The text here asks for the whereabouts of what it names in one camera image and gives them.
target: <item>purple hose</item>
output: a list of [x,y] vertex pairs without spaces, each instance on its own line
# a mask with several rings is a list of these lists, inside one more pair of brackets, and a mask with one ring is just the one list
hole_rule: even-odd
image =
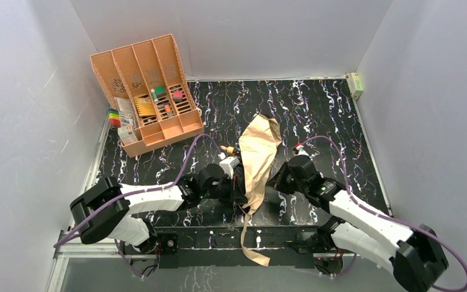
[[[448,246],[445,242],[441,241],[436,236],[434,236],[434,235],[432,235],[432,234],[430,234],[430,233],[428,233],[428,232],[426,232],[426,231],[424,231],[424,230],[422,230],[422,229],[420,229],[420,228],[418,228],[418,227],[416,227],[416,226],[414,226],[414,225],[412,225],[410,223],[407,223],[405,221],[402,221],[402,220],[399,220],[399,219],[396,219],[396,218],[392,218],[392,217],[377,213],[377,212],[365,207],[364,205],[361,205],[359,203],[359,199],[356,196],[354,196],[350,191],[350,184],[348,183],[348,175],[347,175],[347,171],[346,171],[346,165],[345,165],[345,161],[343,160],[343,156],[341,154],[341,151],[339,150],[339,147],[337,147],[337,145],[329,137],[326,137],[326,136],[314,136],[314,137],[311,137],[311,138],[305,140],[304,142],[302,142],[302,145],[306,144],[307,142],[310,142],[311,140],[315,140],[315,139],[327,140],[336,149],[336,152],[339,155],[339,158],[341,159],[341,168],[343,170],[343,176],[344,176],[344,179],[345,179],[345,186],[347,188],[347,193],[350,196],[350,199],[355,203],[355,205],[357,205],[362,210],[365,210],[366,212],[368,212],[368,213],[370,213],[372,215],[376,215],[377,217],[382,218],[382,219],[387,220],[387,221],[391,221],[391,222],[394,222],[394,223],[397,223],[397,224],[407,226],[408,228],[411,228],[412,230],[417,231],[417,232],[419,232],[419,233],[421,233],[421,234],[435,240],[436,242],[438,242],[440,245],[442,245],[442,247],[444,247],[448,252],[450,252],[459,261],[459,263],[461,264],[461,266],[465,270],[465,274],[466,274],[466,284],[465,284],[465,286],[463,286],[463,287],[461,287],[459,289],[443,288],[443,287],[439,287],[439,286],[436,286],[436,285],[433,285],[433,287],[435,289],[437,289],[437,290],[444,291],[444,292],[462,292],[462,291],[466,291],[467,290],[467,264],[465,263],[463,258],[455,250],[453,250],[450,246]],[[350,264],[350,266],[344,272],[340,273],[338,276],[342,276],[343,274],[346,274],[351,269],[354,262],[355,262],[355,257],[354,257],[352,263]]]
[[197,135],[194,138],[194,141],[192,141],[192,144],[190,145],[189,150],[187,151],[187,154],[186,154],[185,159],[184,159],[184,163],[182,165],[182,169],[180,169],[180,172],[178,173],[178,176],[176,176],[175,181],[173,181],[169,186],[153,187],[153,188],[146,189],[146,190],[135,190],[133,192],[123,193],[123,194],[111,199],[110,201],[106,202],[106,204],[102,205],[101,207],[97,208],[95,211],[90,213],[90,215],[88,215],[87,218],[85,218],[82,222],[80,222],[80,224],[76,225],[76,227],[71,229],[64,237],[62,237],[58,242],[56,242],[53,245],[53,247],[58,248],[60,245],[63,245],[65,243],[69,242],[70,240],[73,240],[74,238],[76,238],[77,235],[74,235],[74,234],[78,230],[80,230],[83,225],[85,225],[88,221],[92,220],[99,212],[106,209],[108,206],[112,205],[113,203],[115,203],[116,201],[118,201],[118,200],[120,200],[122,198],[125,198],[127,196],[137,195],[138,193],[155,192],[157,190],[168,189],[170,187],[174,187],[176,185],[176,183],[178,182],[178,180],[182,177],[183,172],[185,170],[185,167],[187,166],[187,163],[189,162],[189,157],[190,157],[192,151],[194,150],[194,147],[196,147],[196,143],[197,143],[198,139],[203,137],[203,136],[210,138],[210,140],[213,142],[214,146],[217,148],[218,152],[221,153],[221,149],[219,148],[219,146],[216,144],[216,142],[214,141],[214,139],[210,135],[208,135],[208,134],[199,134],[199,135]]

